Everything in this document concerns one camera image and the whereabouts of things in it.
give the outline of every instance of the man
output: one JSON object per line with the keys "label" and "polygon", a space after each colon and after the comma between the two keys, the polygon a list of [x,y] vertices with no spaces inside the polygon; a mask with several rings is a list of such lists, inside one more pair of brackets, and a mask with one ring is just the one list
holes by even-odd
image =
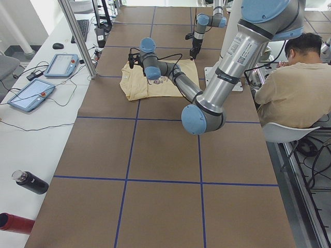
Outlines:
{"label": "man", "polygon": [[331,66],[322,64],[321,45],[322,38],[311,33],[286,43],[288,64],[274,70],[255,94],[261,125],[307,128],[331,112]]}

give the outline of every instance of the bottle cap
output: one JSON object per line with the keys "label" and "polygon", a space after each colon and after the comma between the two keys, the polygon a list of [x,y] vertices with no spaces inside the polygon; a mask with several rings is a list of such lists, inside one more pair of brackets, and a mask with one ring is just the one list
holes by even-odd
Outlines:
{"label": "bottle cap", "polygon": [[11,178],[16,182],[23,182],[26,179],[26,172],[18,169],[11,175]]}

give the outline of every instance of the beige t-shirt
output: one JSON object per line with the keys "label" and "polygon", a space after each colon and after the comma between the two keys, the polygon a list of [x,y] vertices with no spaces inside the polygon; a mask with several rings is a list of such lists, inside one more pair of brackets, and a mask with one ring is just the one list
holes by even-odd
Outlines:
{"label": "beige t-shirt", "polygon": [[[164,62],[176,63],[174,61],[163,60]],[[199,85],[197,67],[194,61],[189,59],[178,62],[180,69],[196,85]],[[177,87],[165,76],[157,80],[147,80],[140,66],[134,66],[130,69],[127,62],[122,69],[122,80],[119,83],[129,101],[147,98],[147,97],[182,97]]]}
{"label": "beige t-shirt", "polygon": [[331,112],[331,66],[296,63],[274,70],[257,91],[261,125],[307,128]]}

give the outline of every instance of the white table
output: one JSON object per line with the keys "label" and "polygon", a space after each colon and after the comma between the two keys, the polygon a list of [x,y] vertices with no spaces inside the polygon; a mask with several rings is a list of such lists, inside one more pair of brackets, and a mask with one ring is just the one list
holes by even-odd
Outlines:
{"label": "white table", "polygon": [[[94,14],[77,15],[76,18],[89,20],[92,18],[95,20],[93,16]],[[41,61],[50,62],[56,53],[76,53],[79,59],[82,59],[77,45],[70,43],[71,36],[72,34],[67,21],[63,17],[53,33],[48,37],[33,60],[29,63],[27,69],[35,67]],[[64,49],[52,49],[52,45],[55,42],[64,44]],[[89,49],[94,46],[93,44],[97,44],[97,40],[94,25],[92,24],[90,25],[86,46]],[[94,49],[89,50],[89,52],[90,55],[92,55]],[[81,66],[82,65],[78,65],[75,72],[77,72]],[[29,82],[26,79],[27,75],[28,73],[20,77],[15,83],[14,88],[23,88]],[[40,79],[53,84],[59,84],[63,81],[63,79],[46,79],[44,76],[41,76]],[[72,78],[77,84],[77,89],[68,105],[65,107],[58,106],[51,100],[45,100],[45,102],[33,112],[24,113],[9,105],[1,105],[0,118],[4,122],[25,129],[39,129],[64,123],[74,123],[90,79],[91,77],[86,67]],[[74,85],[68,81],[64,85],[57,86],[50,97],[60,104],[65,104],[73,90]],[[13,93],[9,93],[3,100],[3,103],[7,102],[12,96]],[[11,174],[17,169],[22,171],[27,170],[45,180],[47,183],[50,183],[71,129],[72,125],[25,132],[0,122],[0,212],[7,212],[32,220],[36,219],[46,194],[37,195],[16,185],[11,179]],[[28,235],[0,231],[0,247],[24,247],[27,239]]]}

